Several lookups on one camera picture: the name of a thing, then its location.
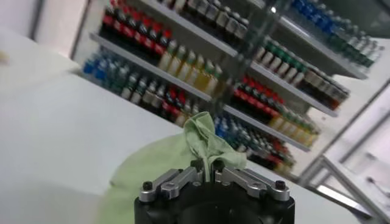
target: white wall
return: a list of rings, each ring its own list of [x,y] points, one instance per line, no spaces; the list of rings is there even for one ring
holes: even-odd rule
[[[45,0],[36,41],[69,57],[87,0]]]
[[[379,45],[385,46],[387,49],[376,64],[373,65],[368,79],[358,80],[340,75],[336,75],[334,79],[346,88],[351,90],[350,97],[339,107],[338,117],[330,117],[323,112],[314,108],[308,111],[308,115],[320,126],[322,133],[314,143],[311,152],[303,152],[291,145],[289,148],[291,153],[297,160],[297,164],[292,170],[292,174],[299,176],[308,165],[320,154],[324,147],[339,133],[339,131],[348,123],[349,120],[356,114],[364,104],[381,88],[381,86],[390,78],[388,62],[390,61],[390,40],[376,39]],[[350,128],[354,130],[351,135],[345,135],[337,141],[332,147],[333,152],[338,152],[341,155],[350,149],[359,139],[358,135],[362,136],[365,129],[362,127]]]
[[[1,0],[0,26],[28,37],[37,0]]]

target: red bottle cap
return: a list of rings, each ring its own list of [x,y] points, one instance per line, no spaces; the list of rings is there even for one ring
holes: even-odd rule
[[[257,83],[256,89],[259,93],[262,93],[264,91],[264,87],[262,84]]]
[[[179,93],[179,101],[180,101],[180,103],[182,103],[184,105],[184,103],[185,103],[185,93],[183,91],[181,91]]]
[[[244,76],[244,78],[243,78],[243,83],[247,83],[248,82],[248,76]]]
[[[172,99],[176,98],[176,89],[173,86],[169,89],[169,95],[171,95]]]
[[[134,20],[140,20],[140,13],[138,13],[136,10],[133,10],[132,17]]]
[[[111,0],[111,1],[110,1],[110,4],[111,4],[113,7],[118,6],[114,0]]]
[[[144,24],[144,26],[147,26],[147,27],[149,27],[149,26],[151,26],[151,24],[152,24],[152,20],[150,19],[150,18],[148,18],[148,17],[144,17],[143,18],[143,20],[142,20],[142,23]]]
[[[249,87],[251,87],[251,88],[255,87],[255,81],[251,78],[251,79],[248,81],[248,85],[249,85]]]
[[[266,96],[268,96],[268,97],[272,97],[272,91],[270,90],[270,89],[266,89]]]
[[[172,36],[172,31],[170,29],[166,29],[163,32],[164,37],[170,38]]]
[[[154,22],[152,27],[154,31],[159,32],[163,28],[163,25],[161,23]]]

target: clear bottle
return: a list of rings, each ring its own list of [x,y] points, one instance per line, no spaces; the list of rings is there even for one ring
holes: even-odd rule
[[[207,60],[205,69],[197,76],[194,86],[201,90],[205,91],[207,84],[209,83],[212,73],[214,73],[215,67],[210,60]]]
[[[179,127],[183,127],[184,123],[187,121],[191,114],[191,101],[187,99],[187,101],[184,104],[184,107],[182,108],[181,113],[177,117],[175,124]]]
[[[265,44],[263,44],[258,49],[257,54],[255,55],[254,60],[259,63],[261,61],[261,58],[263,58],[263,55],[265,54],[265,52],[266,52],[266,48],[265,48]]]
[[[219,14],[221,3],[218,0],[214,0],[207,9],[206,23],[211,27],[216,27],[216,18]]]
[[[370,68],[379,58],[383,55],[385,47],[380,46],[378,49],[374,50],[371,54],[368,55],[369,62],[367,63],[367,68]]]
[[[290,68],[290,64],[291,64],[291,55],[292,53],[290,51],[287,51],[287,49],[285,50],[285,54],[283,55],[283,58],[282,58],[282,65],[280,65],[280,67],[278,68],[278,70],[276,71],[276,74],[279,76],[279,77],[284,77],[286,72],[288,71],[288,69]]]
[[[123,87],[126,85],[126,80],[129,76],[129,71],[130,68],[127,65],[119,68],[117,76],[111,84],[111,90],[113,91],[113,93],[118,95],[121,93]]]
[[[200,0],[199,5],[196,7],[197,16],[202,21],[205,21],[205,19],[206,19],[206,11],[207,11],[209,5],[210,5],[210,3],[207,0]]]
[[[217,36],[219,38],[222,38],[225,34],[225,26],[227,24],[227,21],[229,20],[229,15],[231,13],[231,9],[227,6],[224,7],[223,10],[219,13],[216,20],[216,30],[217,30]]]
[[[127,85],[123,88],[122,93],[121,93],[121,97],[123,99],[126,99],[126,100],[130,99],[130,96],[132,95],[132,93],[136,87],[139,76],[140,76],[140,74],[137,71],[133,71],[133,73],[130,75],[129,81],[127,82]]]
[[[351,30],[348,32],[350,38],[347,41],[347,46],[343,50],[342,54],[346,57],[349,58],[350,55],[353,54],[353,51],[355,49],[355,45],[359,42],[358,39],[358,34],[359,34],[359,27],[354,25],[352,26]]]
[[[180,68],[179,72],[177,73],[178,79],[180,79],[181,81],[185,80],[185,78],[191,72],[195,59],[196,59],[195,53],[193,51],[190,51],[188,53],[186,62],[183,64],[183,66]]]
[[[194,102],[193,109],[191,111],[191,116],[195,116],[199,113],[199,104]]]
[[[181,13],[185,4],[186,0],[176,0],[173,9],[175,10],[175,12]]]
[[[176,48],[177,48],[177,43],[175,40],[172,40],[171,42],[169,42],[168,49],[163,54],[163,56],[158,64],[158,68],[160,68],[163,71],[168,70],[169,65],[171,64],[172,58],[175,55]]]
[[[186,52],[186,49],[185,49],[185,46],[180,46],[175,57],[172,58],[172,61],[171,61],[171,64],[168,66],[168,69],[166,72],[168,72],[169,74],[173,75],[173,76],[176,76],[177,75],[177,72],[180,71],[180,66],[182,65],[182,63],[184,63],[184,56],[185,56],[185,52]]]
[[[160,111],[160,107],[164,101],[165,96],[165,85],[162,84],[160,87],[158,87],[158,91],[156,94],[154,94],[153,99],[151,101],[151,112],[158,114]]]
[[[182,15],[187,18],[194,18],[196,16],[196,8],[199,4],[200,0],[188,0],[184,5],[182,10]]]
[[[274,58],[275,47],[272,43],[268,42],[266,46],[266,50],[267,50],[266,54],[261,59],[261,64],[265,67],[268,67],[269,62]]]
[[[307,62],[303,62],[300,64],[300,67],[298,68],[298,74],[291,81],[292,86],[299,85],[299,83],[305,78],[307,67],[309,67],[309,64]]]
[[[151,84],[149,84],[149,87],[145,91],[144,95],[142,96],[141,106],[145,109],[149,109],[150,104],[154,98],[154,93],[156,92],[157,88],[157,81],[153,80]]]
[[[234,45],[239,46],[248,31],[249,21],[248,19],[240,18],[238,27],[234,32]]]
[[[373,52],[374,49],[376,49],[378,46],[378,42],[377,41],[371,41],[369,43],[369,45],[367,47],[364,48],[364,50],[361,52],[362,56],[361,58],[359,59],[358,61],[358,69],[361,71],[361,72],[366,72],[368,69],[366,68],[366,63],[368,62],[368,55],[371,54],[371,52]]]
[[[284,81],[289,83],[295,77],[295,75],[298,73],[298,68],[301,65],[300,64],[301,61],[303,62],[303,60],[300,58],[293,58],[292,59],[291,67],[287,71],[285,77],[283,78]]]
[[[285,55],[285,52],[282,50],[283,47],[276,47],[275,48],[275,57],[269,64],[269,70],[275,72],[277,68],[281,65],[282,63],[282,58]]]
[[[191,72],[188,73],[187,78],[185,80],[188,84],[190,84],[190,85],[195,84],[195,80],[197,79],[199,74],[202,72],[204,64],[205,64],[205,60],[203,59],[203,56],[198,55],[196,63],[194,64]]]
[[[118,72],[118,63],[113,60],[108,61],[106,76],[103,82],[103,88],[110,90],[111,84],[114,82],[116,73]]]
[[[222,69],[221,69],[221,67],[216,65],[214,76],[210,79],[210,81],[208,82],[208,84],[206,86],[206,89],[205,89],[206,94],[212,96],[215,88],[217,87],[218,80],[219,80],[221,75],[222,75]]]
[[[227,21],[226,27],[225,27],[225,40],[228,43],[234,43],[234,33],[236,32],[236,29],[238,28],[238,21],[240,20],[239,14],[236,12],[232,13],[232,16]]]
[[[145,93],[146,88],[147,88],[147,77],[143,77],[138,82],[138,86],[136,87],[135,92],[133,93],[133,96],[130,99],[130,102],[134,104],[139,104],[143,94]]]

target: white shelf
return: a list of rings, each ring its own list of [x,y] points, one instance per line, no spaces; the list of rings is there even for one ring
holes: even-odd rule
[[[325,167],[334,175],[334,177],[340,181],[353,196],[359,199],[359,202],[366,205],[364,208],[390,223],[390,209],[385,208],[383,204],[376,200],[378,196],[373,194],[372,188],[369,187],[366,180],[356,176],[350,170],[346,169],[343,164],[327,155],[324,155],[323,162]]]
[[[272,129],[271,127],[268,127],[267,125],[259,122],[258,120],[254,119],[254,118],[251,118],[250,116],[244,114],[243,112],[240,112],[239,110],[234,109],[231,106],[226,105],[224,107],[224,111],[241,119],[242,121],[262,130],[263,132],[266,132],[266,133],[268,133],[276,138],[279,138],[282,141],[287,142],[288,144],[291,144],[291,145],[297,147],[298,149],[301,149],[304,152],[310,151],[310,149],[307,146],[291,139],[290,137],[285,136],[284,134]]]
[[[297,25],[289,18],[283,16],[280,18],[279,24],[288,29],[293,34],[297,35],[300,39],[304,40],[306,44],[309,44],[312,48],[319,51],[323,56],[328,58],[335,66],[338,67],[340,73],[338,75],[344,75],[356,79],[366,79],[367,76],[352,66],[345,58],[334,53],[326,45],[321,43],[317,38],[313,37],[303,27]]]
[[[131,62],[137,64],[138,66],[150,71],[151,73],[165,79],[166,81],[180,87],[181,89],[184,89],[185,91],[188,91],[189,93],[193,94],[194,96],[197,96],[205,101],[210,101],[211,97],[202,91],[199,91],[195,87],[181,81],[180,79],[172,76],[171,74],[168,74],[167,72],[164,72],[163,70],[159,69],[158,67],[150,64],[149,62],[139,58],[136,55],[133,55],[129,51],[117,46],[116,44],[110,42],[109,40],[106,40],[105,38],[100,37],[99,35],[95,33],[90,34],[90,38],[97,43],[99,43],[101,46],[111,50],[112,52],[130,60]]]
[[[260,73],[262,76],[265,76],[267,79],[273,81],[274,83],[278,84],[279,86],[283,87],[285,90],[289,91],[291,94],[301,98],[306,103],[310,104],[311,106],[317,108],[318,110],[324,112],[325,114],[337,117],[337,113],[333,110],[327,108],[320,102],[318,102],[316,99],[312,98],[311,96],[305,94],[301,90],[297,89],[295,86],[290,85],[289,83],[285,82],[278,76],[274,75],[270,70],[264,68],[262,65],[259,65],[256,62],[252,62],[250,66],[254,71]]]

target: black screw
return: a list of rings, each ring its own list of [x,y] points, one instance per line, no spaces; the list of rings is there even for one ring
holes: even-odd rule
[[[152,188],[153,188],[153,183],[150,181],[145,181],[142,184],[142,189],[144,189],[144,191],[150,191]]]
[[[284,189],[286,189],[286,183],[282,180],[277,180],[275,182],[275,188],[277,190],[284,190]]]

